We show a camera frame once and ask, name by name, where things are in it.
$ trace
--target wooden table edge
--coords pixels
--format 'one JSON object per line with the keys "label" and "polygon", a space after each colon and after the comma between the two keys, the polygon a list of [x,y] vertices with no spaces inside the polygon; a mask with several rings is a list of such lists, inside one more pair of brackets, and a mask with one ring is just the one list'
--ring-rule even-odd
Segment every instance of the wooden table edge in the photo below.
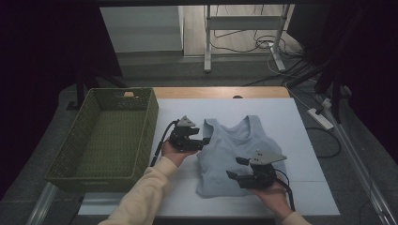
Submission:
{"label": "wooden table edge", "polygon": [[282,86],[153,87],[156,98],[290,98]]}

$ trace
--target plastic basket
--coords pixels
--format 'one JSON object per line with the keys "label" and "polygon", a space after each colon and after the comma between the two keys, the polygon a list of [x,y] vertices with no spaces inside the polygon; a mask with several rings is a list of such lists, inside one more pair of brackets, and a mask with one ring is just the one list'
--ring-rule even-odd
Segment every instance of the plastic basket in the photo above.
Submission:
{"label": "plastic basket", "polygon": [[124,192],[143,175],[158,119],[152,88],[94,88],[46,180],[66,192]]}

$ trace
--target tank top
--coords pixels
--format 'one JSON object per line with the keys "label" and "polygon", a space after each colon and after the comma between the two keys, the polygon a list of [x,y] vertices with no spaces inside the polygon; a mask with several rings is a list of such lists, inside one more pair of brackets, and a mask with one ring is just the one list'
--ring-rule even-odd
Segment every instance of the tank top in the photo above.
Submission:
{"label": "tank top", "polygon": [[[217,119],[205,119],[203,136],[211,139],[196,154],[201,172],[196,192],[205,198],[251,194],[247,189],[240,188],[236,180],[229,179],[226,171],[238,175],[252,174],[250,166],[237,164],[237,157],[251,158],[256,150],[282,153],[281,147],[266,135],[257,115],[247,115],[230,128],[220,125]],[[275,169],[286,172],[283,161],[272,165]]]}

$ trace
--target white board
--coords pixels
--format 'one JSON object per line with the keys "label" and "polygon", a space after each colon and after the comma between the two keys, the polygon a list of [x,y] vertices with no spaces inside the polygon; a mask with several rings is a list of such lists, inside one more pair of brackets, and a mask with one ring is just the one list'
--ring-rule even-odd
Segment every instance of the white board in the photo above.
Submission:
{"label": "white board", "polygon": [[[184,98],[158,99],[158,102],[160,108],[152,154],[170,122],[184,115],[201,130],[206,118],[216,118],[220,124],[233,127],[248,114],[258,115],[266,134],[287,156],[285,165],[297,211],[303,216],[340,215],[294,99]],[[202,132],[191,138],[202,139]],[[197,157],[187,157],[172,178],[172,190],[161,204],[158,217],[273,218],[255,196],[202,198],[196,193],[199,179]],[[79,215],[109,215],[122,197],[121,193],[87,193]]]}

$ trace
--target cream sleeve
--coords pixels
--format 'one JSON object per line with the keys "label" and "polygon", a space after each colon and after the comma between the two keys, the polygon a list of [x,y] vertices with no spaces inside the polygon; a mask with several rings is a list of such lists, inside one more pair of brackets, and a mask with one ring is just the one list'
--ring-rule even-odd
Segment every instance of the cream sleeve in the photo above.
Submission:
{"label": "cream sleeve", "polygon": [[119,206],[99,225],[152,224],[163,197],[169,190],[170,177],[177,166],[167,157],[162,157],[154,167],[148,167],[144,176],[121,200]]}
{"label": "cream sleeve", "polygon": [[282,225],[309,225],[299,213],[293,212],[282,221]]}

